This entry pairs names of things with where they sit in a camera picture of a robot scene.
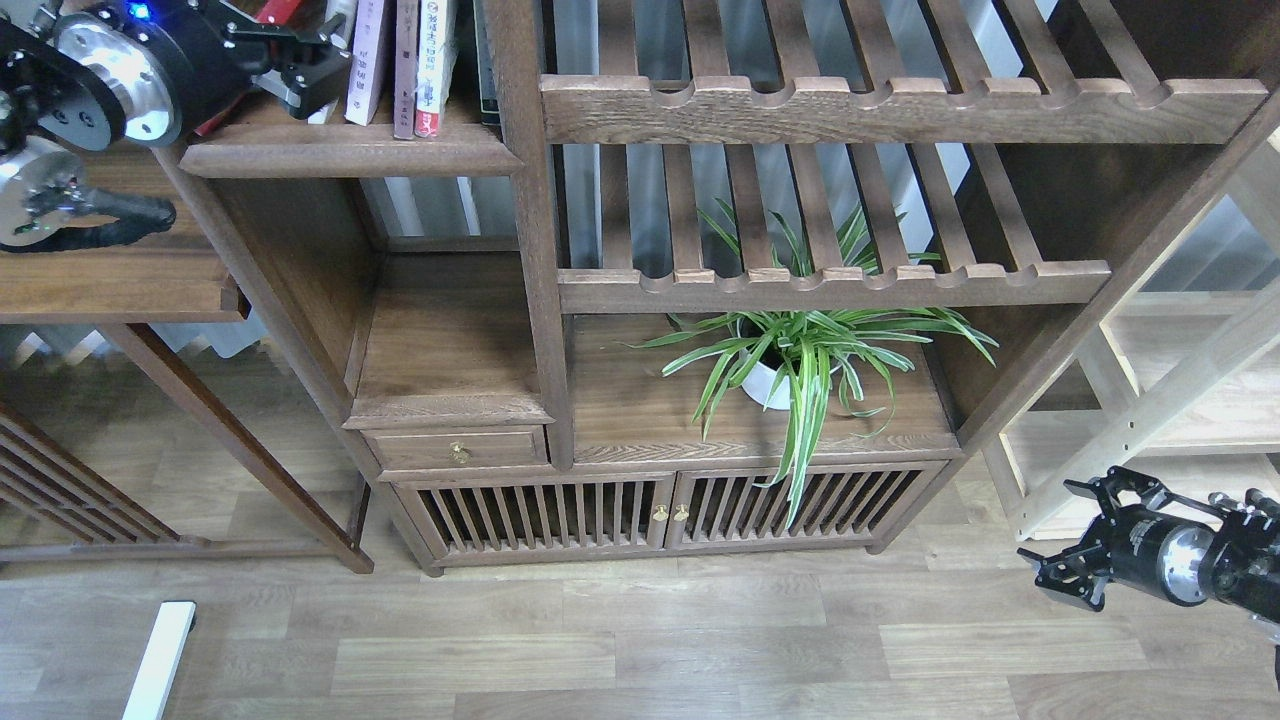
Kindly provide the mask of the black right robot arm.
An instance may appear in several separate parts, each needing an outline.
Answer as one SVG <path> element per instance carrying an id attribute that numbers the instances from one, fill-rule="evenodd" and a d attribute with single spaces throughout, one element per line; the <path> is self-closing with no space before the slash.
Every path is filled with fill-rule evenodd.
<path id="1" fill-rule="evenodd" d="M 1076 496 L 1093 497 L 1101 514 L 1079 543 L 1061 553 L 1019 550 L 1036 569 L 1036 585 L 1043 592 L 1094 612 L 1105 607 L 1108 582 L 1183 607 L 1217 600 L 1248 611 L 1277 641 L 1279 507 L 1274 498 L 1251 488 L 1243 501 L 1212 493 L 1202 503 L 1123 466 L 1064 484 Z"/>

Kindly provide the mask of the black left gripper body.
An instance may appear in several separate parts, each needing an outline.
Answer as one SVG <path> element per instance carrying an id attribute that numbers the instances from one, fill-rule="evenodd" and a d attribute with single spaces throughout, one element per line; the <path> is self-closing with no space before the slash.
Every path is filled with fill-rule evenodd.
<path id="1" fill-rule="evenodd" d="M 227 111 L 269 70 L 266 42 L 224 36 L 253 27 L 223 1 L 101 1 L 59 19 L 52 45 L 108 83 L 127 138 L 160 146 Z"/>

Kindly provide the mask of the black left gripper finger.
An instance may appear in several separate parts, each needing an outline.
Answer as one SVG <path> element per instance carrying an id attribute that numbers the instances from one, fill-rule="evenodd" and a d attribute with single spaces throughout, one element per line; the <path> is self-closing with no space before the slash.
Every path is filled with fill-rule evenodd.
<path id="1" fill-rule="evenodd" d="M 282 44 L 255 83 L 275 95 L 291 117 L 303 120 L 347 88 L 352 56 L 332 46 Z"/>
<path id="2" fill-rule="evenodd" d="M 330 47 L 333 37 L 346 24 L 346 14 L 335 13 L 311 29 L 294 29 L 289 26 L 255 22 L 239 8 L 229 8 L 229 20 L 221 22 L 221 46 L 237 47 L 239 44 L 284 44 L 306 49 Z"/>

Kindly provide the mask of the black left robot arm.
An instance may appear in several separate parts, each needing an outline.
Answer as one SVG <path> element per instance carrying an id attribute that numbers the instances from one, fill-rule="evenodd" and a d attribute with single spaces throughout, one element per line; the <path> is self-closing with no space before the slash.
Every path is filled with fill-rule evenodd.
<path id="1" fill-rule="evenodd" d="M 169 231 L 166 199 L 90 184 L 81 150 L 168 146 L 255 87 L 300 119 L 346 87 L 355 6 L 292 1 L 3 4 L 3 250 L 56 252 Z"/>

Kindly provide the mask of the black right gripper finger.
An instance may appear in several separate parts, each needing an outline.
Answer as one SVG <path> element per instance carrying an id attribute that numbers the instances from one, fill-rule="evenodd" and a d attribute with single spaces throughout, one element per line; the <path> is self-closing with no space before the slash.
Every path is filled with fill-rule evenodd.
<path id="1" fill-rule="evenodd" d="M 1076 544 L 1052 557 L 1020 548 L 1018 555 L 1036 570 L 1036 585 L 1051 600 L 1101 612 L 1105 587 L 1114 570 L 1102 544 Z"/>
<path id="2" fill-rule="evenodd" d="M 1111 466 L 1102 477 L 1089 480 L 1066 479 L 1062 484 L 1075 496 L 1093 496 L 1106 516 L 1112 516 L 1120 509 L 1121 492 L 1137 493 L 1140 505 L 1151 511 L 1172 502 L 1171 491 L 1160 479 L 1123 466 Z"/>

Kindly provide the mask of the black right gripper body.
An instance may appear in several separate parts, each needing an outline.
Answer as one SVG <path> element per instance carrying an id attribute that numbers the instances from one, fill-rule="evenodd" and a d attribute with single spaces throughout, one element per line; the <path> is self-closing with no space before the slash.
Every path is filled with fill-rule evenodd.
<path id="1" fill-rule="evenodd" d="M 1208 525 L 1130 505 L 1097 518 L 1094 529 L 1114 582 L 1183 607 L 1206 601 L 1199 569 L 1215 538 Z"/>

